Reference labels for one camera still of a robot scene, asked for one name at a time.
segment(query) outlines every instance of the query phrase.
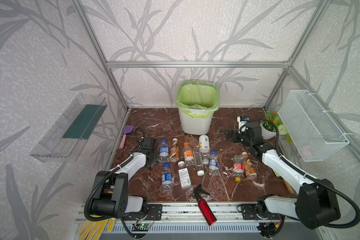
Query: potted plant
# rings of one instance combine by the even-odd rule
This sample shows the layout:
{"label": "potted plant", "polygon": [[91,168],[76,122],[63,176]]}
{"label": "potted plant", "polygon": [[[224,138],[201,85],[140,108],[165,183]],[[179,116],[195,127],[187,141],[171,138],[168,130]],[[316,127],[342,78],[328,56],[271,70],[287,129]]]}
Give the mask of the potted plant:
{"label": "potted plant", "polygon": [[[265,112],[264,118],[273,122],[278,127],[280,135],[285,135],[288,133],[287,128],[284,126],[283,122],[279,117],[279,114],[276,111]],[[271,123],[266,121],[261,121],[260,126],[261,126],[261,134],[263,135],[264,139],[270,139],[276,136],[276,129]]]}

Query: white flower pot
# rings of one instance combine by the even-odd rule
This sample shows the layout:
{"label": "white flower pot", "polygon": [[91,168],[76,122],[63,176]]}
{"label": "white flower pot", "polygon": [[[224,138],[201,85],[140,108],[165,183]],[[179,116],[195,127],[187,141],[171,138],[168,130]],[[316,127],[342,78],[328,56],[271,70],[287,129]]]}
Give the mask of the white flower pot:
{"label": "white flower pot", "polygon": [[261,135],[263,136],[264,139],[271,139],[272,137],[276,136],[276,132],[268,131],[267,129],[265,129],[265,127],[263,127],[261,123],[260,126],[261,126]]}

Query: white bottle cap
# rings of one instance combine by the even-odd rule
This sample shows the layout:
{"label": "white bottle cap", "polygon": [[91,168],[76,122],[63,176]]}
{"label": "white bottle cap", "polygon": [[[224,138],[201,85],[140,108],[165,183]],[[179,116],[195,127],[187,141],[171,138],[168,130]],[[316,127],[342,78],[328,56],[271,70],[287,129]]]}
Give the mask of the white bottle cap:
{"label": "white bottle cap", "polygon": [[197,175],[198,175],[198,176],[204,175],[204,170],[197,171]]}

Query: white flower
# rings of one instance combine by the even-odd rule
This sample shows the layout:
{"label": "white flower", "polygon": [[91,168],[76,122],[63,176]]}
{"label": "white flower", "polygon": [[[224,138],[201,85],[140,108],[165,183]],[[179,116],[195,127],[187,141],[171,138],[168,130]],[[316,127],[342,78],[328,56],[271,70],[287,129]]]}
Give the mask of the white flower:
{"label": "white flower", "polygon": [[277,128],[279,129],[280,135],[285,135],[288,133],[287,128],[283,124],[279,125]]}

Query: green trash bag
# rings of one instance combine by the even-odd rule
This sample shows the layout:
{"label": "green trash bag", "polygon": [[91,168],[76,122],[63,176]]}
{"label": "green trash bag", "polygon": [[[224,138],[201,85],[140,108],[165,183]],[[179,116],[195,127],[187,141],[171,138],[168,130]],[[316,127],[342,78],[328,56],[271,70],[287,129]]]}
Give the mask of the green trash bag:
{"label": "green trash bag", "polygon": [[[192,118],[209,118],[219,109],[220,88],[209,82],[186,81],[177,91],[176,106]],[[203,113],[191,113],[189,109],[203,110]]]}

